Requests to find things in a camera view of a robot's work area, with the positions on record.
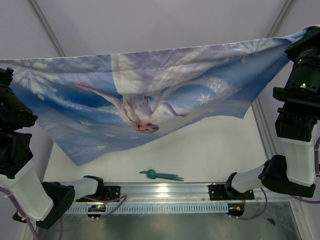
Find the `metal frame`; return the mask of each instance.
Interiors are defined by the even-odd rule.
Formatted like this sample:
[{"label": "metal frame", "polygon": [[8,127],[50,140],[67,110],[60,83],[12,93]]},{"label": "metal frame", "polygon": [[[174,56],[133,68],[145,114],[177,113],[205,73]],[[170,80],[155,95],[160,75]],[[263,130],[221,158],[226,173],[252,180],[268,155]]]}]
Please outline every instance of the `metal frame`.
[{"label": "metal frame", "polygon": [[[60,57],[66,57],[66,54],[61,47],[56,35],[50,27],[43,11],[41,10],[37,0],[27,0],[41,23],[44,31],[48,35],[48,38],[52,42],[56,52]],[[267,38],[275,37],[279,32],[286,17],[294,6],[296,0],[286,0],[280,10],[277,18],[275,19],[270,31],[266,35]],[[258,97],[252,104],[252,110],[255,117],[255,121],[259,130],[261,142],[264,148],[265,156],[270,159],[273,155],[279,153],[279,149],[276,144],[276,136],[271,132],[273,124],[270,125],[266,118],[264,106],[261,98]],[[121,194],[128,196],[125,204],[132,203],[217,203],[210,201],[208,194],[208,185],[211,183],[108,183],[108,185],[121,186]],[[253,201],[263,202],[264,195],[260,190],[255,190],[256,199]],[[268,200],[270,202],[289,201],[289,196],[277,194],[271,191],[266,191]],[[239,202],[239,201],[227,201],[226,203]],[[313,239],[311,228],[308,225],[308,220],[305,218],[301,203],[297,201],[291,201],[292,211],[295,216],[296,223],[298,225],[301,237],[303,240]],[[23,240],[32,239],[31,232],[26,226]]]}]

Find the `table surface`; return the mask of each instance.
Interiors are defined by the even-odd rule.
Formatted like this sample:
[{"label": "table surface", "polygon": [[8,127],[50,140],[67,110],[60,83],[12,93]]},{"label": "table surface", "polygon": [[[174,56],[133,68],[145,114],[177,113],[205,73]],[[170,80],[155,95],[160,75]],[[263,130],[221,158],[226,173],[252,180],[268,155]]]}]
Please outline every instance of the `table surface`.
[{"label": "table surface", "polygon": [[80,166],[54,144],[44,181],[73,181],[92,175],[114,183],[170,182],[139,174],[154,169],[178,174],[185,182],[225,182],[231,173],[256,168],[265,161],[249,108],[244,119],[208,117],[143,146],[110,152]]}]

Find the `outstretched arm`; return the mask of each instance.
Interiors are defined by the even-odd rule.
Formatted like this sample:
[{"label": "outstretched arm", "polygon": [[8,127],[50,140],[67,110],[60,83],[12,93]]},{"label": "outstretched arm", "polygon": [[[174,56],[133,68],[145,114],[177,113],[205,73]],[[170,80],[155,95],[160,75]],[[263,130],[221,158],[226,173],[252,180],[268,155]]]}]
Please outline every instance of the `outstretched arm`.
[{"label": "outstretched arm", "polygon": [[171,116],[174,116],[174,117],[183,117],[183,118],[185,118],[185,117],[189,116],[188,113],[187,114],[178,114],[178,113],[176,113],[174,108],[169,103],[167,103],[165,101],[162,102],[159,105],[158,109],[162,109],[163,111],[167,112],[168,114],[170,114]]},{"label": "outstretched arm", "polygon": [[87,85],[85,85],[85,84],[83,84],[83,83],[81,83],[81,82],[78,83],[77,86],[78,86],[79,88],[86,89],[86,90],[89,90],[89,91],[91,91],[91,92],[94,92],[95,94],[98,94],[99,96],[101,96],[101,97],[103,97],[105,100],[107,100],[108,102],[110,102],[110,103],[112,103],[113,105],[115,105],[115,107],[116,107],[117,109],[120,109],[122,102],[121,102],[118,98],[116,98],[115,96],[112,96],[112,95],[109,95],[109,94],[105,94],[105,93],[103,93],[103,92],[100,92],[100,91],[98,91],[97,89],[95,89],[95,88],[93,88],[93,87],[90,87],[90,86],[87,86]]}]

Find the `white tent ceiling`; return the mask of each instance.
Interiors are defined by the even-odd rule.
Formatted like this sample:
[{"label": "white tent ceiling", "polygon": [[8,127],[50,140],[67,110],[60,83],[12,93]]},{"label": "white tent ceiling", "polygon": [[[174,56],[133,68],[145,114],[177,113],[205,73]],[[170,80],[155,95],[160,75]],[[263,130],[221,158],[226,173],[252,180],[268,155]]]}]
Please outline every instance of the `white tent ceiling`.
[{"label": "white tent ceiling", "polygon": [[37,0],[66,56],[265,38],[286,2],[294,1]]}]

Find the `white wall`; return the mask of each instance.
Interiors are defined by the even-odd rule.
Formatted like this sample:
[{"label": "white wall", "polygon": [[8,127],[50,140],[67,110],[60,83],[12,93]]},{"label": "white wall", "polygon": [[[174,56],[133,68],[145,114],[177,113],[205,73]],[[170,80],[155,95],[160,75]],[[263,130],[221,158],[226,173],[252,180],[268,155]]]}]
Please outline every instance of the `white wall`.
[{"label": "white wall", "polygon": [[[287,34],[296,32],[299,29],[304,28],[312,24],[320,24],[320,1],[319,0],[301,0],[296,1],[290,14],[286,18],[283,26],[281,27],[278,36],[285,36]],[[267,117],[273,131],[274,136],[276,136],[275,131],[275,121],[278,117],[277,109],[282,107],[283,102],[279,102],[272,97],[274,87],[284,87],[290,72],[292,70],[292,63],[288,64],[277,77],[264,89],[261,94],[262,104],[264,105],[264,110],[267,113]],[[320,123],[318,123],[318,134],[320,137]],[[320,199],[320,179],[316,181],[317,189],[315,192],[315,199]],[[309,223],[314,232],[317,232],[318,236],[315,239],[320,239],[320,205],[307,205],[304,203],[306,209],[306,217],[309,217]]]},{"label": "white wall", "polygon": [[[2,0],[0,4],[0,59],[57,57],[26,0]],[[38,176],[42,179],[48,164],[53,142],[38,126],[23,129],[31,133],[30,148]],[[25,224],[12,219],[15,208],[0,194],[0,239],[21,239]]]}]

